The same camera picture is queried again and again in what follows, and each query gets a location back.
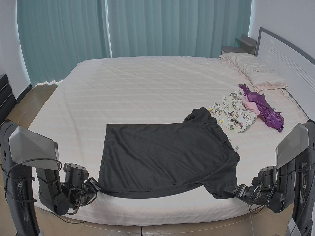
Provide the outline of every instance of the pillow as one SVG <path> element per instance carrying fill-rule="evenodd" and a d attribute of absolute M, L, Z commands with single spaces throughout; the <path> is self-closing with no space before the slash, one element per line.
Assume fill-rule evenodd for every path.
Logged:
<path fill-rule="evenodd" d="M 287 88 L 285 80 L 259 58 L 249 53 L 225 53 L 219 56 L 244 73 L 256 92 Z"/>

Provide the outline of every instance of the purple satin clothing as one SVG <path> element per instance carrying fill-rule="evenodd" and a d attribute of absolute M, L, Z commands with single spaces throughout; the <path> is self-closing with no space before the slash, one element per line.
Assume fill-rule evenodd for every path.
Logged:
<path fill-rule="evenodd" d="M 238 84 L 238 87 L 243 89 L 250 102 L 257 104 L 262 120 L 268 127 L 276 128 L 279 132 L 283 130 L 284 118 L 279 112 L 274 111 L 266 102 L 265 95 L 260 95 L 257 92 L 251 92 L 245 84 Z"/>

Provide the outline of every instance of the crumpled clothes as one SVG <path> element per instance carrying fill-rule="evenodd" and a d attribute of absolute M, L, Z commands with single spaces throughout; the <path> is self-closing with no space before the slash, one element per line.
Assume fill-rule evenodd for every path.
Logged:
<path fill-rule="evenodd" d="M 209 108 L 217 123 L 236 132 L 245 131 L 257 119 L 257 115 L 246 110 L 242 103 L 242 91 L 238 88 L 229 96 L 223 95 L 222 104 L 215 103 Z"/>
<path fill-rule="evenodd" d="M 257 107 L 257 104 L 254 103 L 253 101 L 250 102 L 248 100 L 248 96 L 247 95 L 242 97 L 242 102 L 243 102 L 243 104 L 244 104 L 244 106 L 246 107 L 247 110 L 253 111 L 256 115 L 260 114 L 260 112 L 258 110 L 258 107 Z"/>
<path fill-rule="evenodd" d="M 245 84 L 238 84 L 239 88 L 244 91 L 250 102 L 256 103 L 262 120 L 268 127 L 276 128 L 279 132 L 283 130 L 284 118 L 279 112 L 274 111 L 265 99 L 265 95 L 257 92 L 251 92 Z"/>

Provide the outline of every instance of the white wall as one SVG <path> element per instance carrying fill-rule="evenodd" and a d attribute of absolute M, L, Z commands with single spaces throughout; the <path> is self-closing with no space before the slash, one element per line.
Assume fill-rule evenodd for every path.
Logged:
<path fill-rule="evenodd" d="M 283 37 L 315 58 L 315 0 L 252 0 L 249 36 L 259 28 Z"/>
<path fill-rule="evenodd" d="M 0 0 L 0 75 L 6 73 L 15 98 L 30 84 L 21 52 L 17 0 Z"/>

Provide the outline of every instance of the bed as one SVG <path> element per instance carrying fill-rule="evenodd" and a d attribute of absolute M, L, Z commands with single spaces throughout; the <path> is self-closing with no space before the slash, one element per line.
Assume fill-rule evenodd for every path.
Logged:
<path fill-rule="evenodd" d="M 275 148 L 279 142 L 298 122 L 314 118 L 305 96 L 301 98 L 303 91 L 292 86 L 290 79 L 293 75 L 295 82 L 301 79 L 303 90 L 308 90 L 306 95 L 315 95 L 311 79 L 315 78 L 315 74 L 311 74 L 315 71 L 315 61 L 279 38 L 261 28 L 256 56 L 287 80 L 291 96 L 284 89 L 261 92 L 268 103 L 282 113 L 284 130 L 280 133 L 269 128 L 260 119 L 244 133 L 223 128 L 232 145 L 239 147 L 238 184 L 250 185 L 259 169 L 275 165 Z M 308 80 L 305 76 L 297 78 L 294 74 L 297 68 L 302 74 L 308 74 Z M 58 143 L 61 162 L 85 166 L 89 175 L 98 179 L 106 124 L 182 122 L 192 109 L 207 108 L 219 102 L 222 95 L 233 92 L 238 83 L 246 83 L 253 90 L 249 80 L 222 59 L 127 57 L 86 60 L 57 87 L 29 129 Z M 302 109 L 307 109 L 308 116 Z M 39 202 L 38 186 L 36 181 L 33 184 L 34 198 L 38 200 L 36 206 L 47 210 Z M 157 225 L 216 221 L 245 213 L 248 213 L 246 203 L 235 198 L 215 199 L 201 186 L 154 199 L 124 199 L 99 193 L 95 202 L 81 207 L 71 217 L 111 225 Z"/>

